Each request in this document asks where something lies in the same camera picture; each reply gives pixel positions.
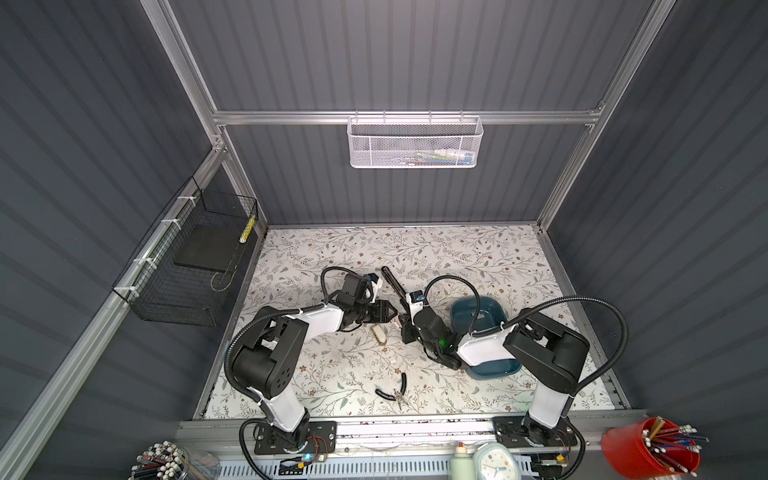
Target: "gray wall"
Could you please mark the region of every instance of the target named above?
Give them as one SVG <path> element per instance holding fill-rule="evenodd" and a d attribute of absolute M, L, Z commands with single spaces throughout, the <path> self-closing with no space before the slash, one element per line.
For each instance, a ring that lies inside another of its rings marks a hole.
<path fill-rule="evenodd" d="M 678 2 L 551 228 L 577 291 L 629 318 L 632 405 L 699 427 L 728 478 L 766 454 L 767 18 Z"/>
<path fill-rule="evenodd" d="M 650 1 L 171 4 L 220 110 L 440 111 L 596 107 Z M 474 169 L 406 173 L 352 169 L 342 127 L 230 128 L 271 224 L 534 220 L 579 131 L 488 126 Z"/>
<path fill-rule="evenodd" d="M 138 2 L 0 2 L 0 78 L 5 443 L 210 145 Z M 215 336 L 129 316 L 29 478 L 124 478 L 191 415 Z"/>

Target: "black cardboard piece in basket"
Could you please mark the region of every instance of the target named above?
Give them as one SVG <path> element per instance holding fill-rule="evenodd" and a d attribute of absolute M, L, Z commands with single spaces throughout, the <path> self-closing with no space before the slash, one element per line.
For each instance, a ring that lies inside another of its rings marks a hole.
<path fill-rule="evenodd" d="M 240 242 L 239 230 L 197 225 L 174 258 L 174 265 L 227 272 L 232 255 Z"/>

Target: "floral pattern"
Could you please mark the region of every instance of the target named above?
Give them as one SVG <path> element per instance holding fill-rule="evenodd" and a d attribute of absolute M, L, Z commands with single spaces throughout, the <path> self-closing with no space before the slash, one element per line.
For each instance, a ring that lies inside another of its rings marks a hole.
<path fill-rule="evenodd" d="M 407 291 L 423 290 L 435 276 L 452 273 L 472 282 L 481 295 L 496 299 L 508 318 L 526 306 L 561 295 L 532 227 L 392 227 L 270 230 L 251 281 L 236 330 L 264 306 L 294 308 L 321 300 L 319 273 L 329 265 L 359 273 L 389 266 Z M 329 273 L 329 290 L 341 285 L 340 272 Z M 385 282 L 380 293 L 393 305 L 397 295 Z M 430 292 L 430 303 L 444 319 L 456 300 L 467 296 L 459 282 L 444 280 Z M 545 310 L 574 327 L 565 305 Z M 525 368 L 501 379 L 478 381 L 426 358 L 418 343 L 405 345 L 394 323 L 384 325 L 380 346 L 368 326 L 352 333 L 331 333 L 310 340 L 293 375 L 293 387 L 310 414 L 400 415 L 520 412 L 528 409 L 537 380 Z M 582 378 L 595 370 L 591 358 Z M 401 406 L 379 398 L 398 389 L 408 376 Z M 600 379 L 582 390 L 573 409 L 613 409 Z M 205 418 L 236 419 L 262 415 L 256 404 L 234 391 L 223 372 Z"/>

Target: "red cup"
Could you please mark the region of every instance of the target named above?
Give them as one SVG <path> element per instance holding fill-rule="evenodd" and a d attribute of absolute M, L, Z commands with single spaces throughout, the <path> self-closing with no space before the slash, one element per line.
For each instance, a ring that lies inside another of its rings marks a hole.
<path fill-rule="evenodd" d="M 661 466 L 645 446 L 643 430 L 650 430 L 655 420 L 655 418 L 647 419 L 643 422 L 605 432 L 602 442 L 603 454 L 616 472 L 627 478 L 632 478 L 632 480 L 677 475 L 679 473 L 670 472 L 667 468 Z M 669 429 L 676 426 L 669 420 L 664 420 L 662 428 Z M 698 453 L 687 450 L 673 450 L 665 455 L 691 471 L 696 470 L 701 462 L 701 456 Z"/>

